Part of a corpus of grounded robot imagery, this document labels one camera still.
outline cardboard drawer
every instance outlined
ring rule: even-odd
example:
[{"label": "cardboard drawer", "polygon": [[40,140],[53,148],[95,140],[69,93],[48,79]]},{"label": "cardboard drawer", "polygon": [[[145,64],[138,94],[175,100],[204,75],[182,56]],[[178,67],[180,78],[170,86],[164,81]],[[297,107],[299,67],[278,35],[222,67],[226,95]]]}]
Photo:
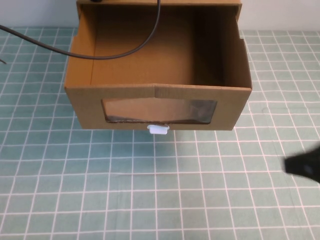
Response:
[{"label": "cardboard drawer", "polygon": [[[110,56],[149,35],[155,0],[79,0],[71,51]],[[238,0],[162,0],[155,35],[113,60],[70,58],[65,91],[84,129],[232,130],[252,91]]]}]

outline rectangular cutout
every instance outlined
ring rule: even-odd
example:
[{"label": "rectangular cutout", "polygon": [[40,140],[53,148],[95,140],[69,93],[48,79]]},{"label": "rectangular cutout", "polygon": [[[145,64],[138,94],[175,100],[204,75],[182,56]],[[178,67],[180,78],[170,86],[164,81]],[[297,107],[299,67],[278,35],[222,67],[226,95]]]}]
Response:
[{"label": "rectangular cutout", "polygon": [[168,98],[104,99],[108,123],[210,124],[217,102]]}]

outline black wire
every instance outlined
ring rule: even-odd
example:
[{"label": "black wire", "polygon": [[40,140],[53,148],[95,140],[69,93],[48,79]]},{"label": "black wire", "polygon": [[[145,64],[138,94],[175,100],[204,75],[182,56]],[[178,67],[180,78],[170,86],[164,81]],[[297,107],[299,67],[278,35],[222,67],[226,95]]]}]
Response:
[{"label": "black wire", "polygon": [[161,6],[161,0],[157,0],[157,13],[156,13],[156,19],[155,19],[155,23],[154,23],[154,26],[153,26],[153,29],[151,31],[151,33],[149,34],[149,36],[144,40],[143,43],[141,43],[139,46],[137,46],[136,48],[130,50],[130,51],[127,51],[127,52],[124,52],[124,53],[121,53],[121,54],[117,54],[117,55],[111,55],[111,56],[88,56],[88,55],[82,55],[82,54],[77,54],[77,53],[73,53],[73,52],[69,52],[69,51],[64,51],[64,50],[61,50],[61,49],[58,49],[58,48],[55,48],[53,46],[49,46],[49,45],[46,45],[40,41],[37,41],[37,40],[34,40],[26,35],[23,35],[15,30],[12,30],[6,26],[2,26],[0,25],[0,30],[3,30],[5,32],[8,32],[12,35],[15,35],[23,40],[26,40],[27,42],[30,42],[32,44],[35,44],[35,45],[38,45],[39,47],[42,47],[42,48],[45,48],[45,49],[48,49],[50,51],[53,51],[53,52],[56,52],[58,54],[62,54],[62,55],[67,55],[69,57],[74,57],[74,58],[78,58],[78,59],[89,59],[89,60],[111,60],[111,59],[118,59],[118,58],[122,58],[122,57],[125,57],[125,56],[128,56],[130,54],[133,54],[137,51],[139,51],[140,49],[142,49],[147,43],[148,41],[153,37],[153,35],[155,34],[156,32],[156,29],[157,29],[157,26],[158,26],[158,23],[159,23],[159,18],[160,18],[160,6]]}]

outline white latch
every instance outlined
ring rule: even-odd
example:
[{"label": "white latch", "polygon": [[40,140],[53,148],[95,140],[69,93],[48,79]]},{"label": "white latch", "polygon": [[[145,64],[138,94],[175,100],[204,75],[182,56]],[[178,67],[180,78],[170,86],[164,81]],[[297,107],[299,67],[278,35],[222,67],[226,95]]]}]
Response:
[{"label": "white latch", "polygon": [[149,125],[147,127],[150,131],[150,134],[161,134],[166,135],[168,130],[170,129],[169,126],[158,126],[158,125]]}]

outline grid pattern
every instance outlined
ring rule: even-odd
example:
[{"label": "grid pattern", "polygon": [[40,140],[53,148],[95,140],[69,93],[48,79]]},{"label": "grid pattern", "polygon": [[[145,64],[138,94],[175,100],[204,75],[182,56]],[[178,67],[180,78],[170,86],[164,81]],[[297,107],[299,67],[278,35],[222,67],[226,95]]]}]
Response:
[{"label": "grid pattern", "polygon": [[[73,28],[17,28],[68,50]],[[320,188],[281,156],[320,139],[320,34],[242,31],[233,131],[82,130],[65,56],[0,32],[0,239],[316,240]]]}]

